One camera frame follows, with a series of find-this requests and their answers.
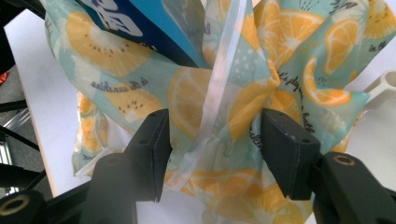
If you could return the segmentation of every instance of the white table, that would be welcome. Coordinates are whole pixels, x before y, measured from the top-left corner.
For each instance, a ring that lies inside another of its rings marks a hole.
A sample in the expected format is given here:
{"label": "white table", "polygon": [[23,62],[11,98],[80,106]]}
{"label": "white table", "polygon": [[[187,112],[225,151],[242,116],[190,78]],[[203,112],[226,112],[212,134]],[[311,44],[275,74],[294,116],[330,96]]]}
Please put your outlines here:
{"label": "white table", "polygon": [[[390,6],[396,11],[396,2],[390,1]],[[71,164],[78,125],[76,89],[69,84],[61,66],[50,53],[41,19],[25,10],[6,26],[6,32],[20,73],[52,194],[58,196],[89,180],[88,177],[74,177]],[[394,49],[396,39],[348,88],[362,91],[384,71],[396,69],[396,57],[392,56]],[[359,152],[353,154],[357,157],[360,155]],[[362,154],[366,158],[370,152]],[[392,164],[396,160],[386,159]],[[381,175],[394,175],[396,166],[393,167],[394,170]],[[139,203],[137,207],[139,223],[154,223],[158,220],[163,223],[200,223],[199,216],[204,209],[196,199],[175,192],[165,192],[158,204]],[[307,223],[315,221],[311,217]]]}

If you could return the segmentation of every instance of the reusable bag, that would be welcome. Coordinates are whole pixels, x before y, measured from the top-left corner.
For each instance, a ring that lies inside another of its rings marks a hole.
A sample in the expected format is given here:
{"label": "reusable bag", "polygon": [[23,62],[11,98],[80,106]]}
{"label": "reusable bag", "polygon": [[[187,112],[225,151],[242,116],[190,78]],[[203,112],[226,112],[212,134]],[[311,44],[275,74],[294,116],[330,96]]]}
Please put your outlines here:
{"label": "reusable bag", "polygon": [[49,45],[71,83],[134,133],[169,108],[164,189],[201,199],[203,223],[303,223],[310,202],[283,197],[262,160],[260,111],[285,112],[345,151],[368,99],[343,88],[394,37],[380,0],[208,0],[203,53],[212,69],[179,66],[96,27],[79,4],[47,0]]}

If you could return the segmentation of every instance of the white surface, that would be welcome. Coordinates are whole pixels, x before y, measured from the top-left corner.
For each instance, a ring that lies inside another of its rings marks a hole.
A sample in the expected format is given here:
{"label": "white surface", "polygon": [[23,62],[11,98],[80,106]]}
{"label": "white surface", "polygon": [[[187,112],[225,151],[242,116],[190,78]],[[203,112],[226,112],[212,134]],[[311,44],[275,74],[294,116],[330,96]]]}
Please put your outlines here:
{"label": "white surface", "polygon": [[[389,5],[396,11],[396,2],[389,1]],[[6,32],[21,76],[52,193],[57,196],[89,180],[73,177],[71,165],[77,130],[76,90],[50,53],[41,19],[30,11],[24,11],[6,27]],[[347,88],[362,91],[386,70],[396,69],[396,57],[392,53],[395,49],[396,40],[393,39]],[[394,176],[394,153],[389,154],[380,148],[356,152],[350,149],[348,152],[361,158],[369,169],[380,169],[383,176]],[[386,160],[372,160],[378,154]],[[384,170],[383,164],[386,162],[390,168]],[[162,223],[166,223],[166,220],[168,223],[199,223],[203,209],[202,204],[195,199],[174,192],[165,192],[161,203],[138,204],[141,223],[159,220]],[[315,223],[315,220],[311,217],[306,223]]]}

